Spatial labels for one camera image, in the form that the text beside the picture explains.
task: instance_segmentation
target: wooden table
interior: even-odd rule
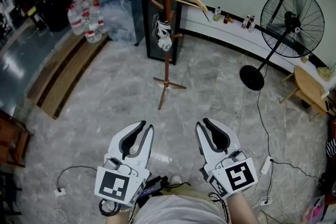
[[[294,72],[285,79],[283,79],[281,83],[288,80],[292,76],[294,76],[295,78],[295,89],[287,97],[282,99],[280,101],[280,104],[285,102],[288,98],[295,94],[297,97],[304,100],[318,112],[309,121],[312,121],[316,118],[316,116],[320,114],[326,114],[328,111],[326,106],[327,99],[321,98],[321,95],[325,93],[325,89],[323,88],[323,86],[299,66],[294,67]]]

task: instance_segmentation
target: fan base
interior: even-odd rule
[[[254,91],[260,91],[264,86],[264,77],[253,66],[243,66],[239,72],[240,79],[246,87]]]

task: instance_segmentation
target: wooden platform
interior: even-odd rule
[[[71,35],[48,61],[27,97],[56,119],[87,67],[107,43],[108,36],[90,44],[83,35]]]

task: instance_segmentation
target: person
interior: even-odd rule
[[[227,204],[232,224],[259,223],[243,193],[227,198]],[[150,198],[134,216],[133,224],[227,224],[220,210],[207,196],[181,186]],[[106,224],[128,223],[128,211],[106,220]]]

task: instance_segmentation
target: forearm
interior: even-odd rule
[[[243,193],[227,198],[232,224],[258,224],[251,206]]]
[[[128,224],[129,212],[121,212],[113,217],[107,217],[106,224]]]

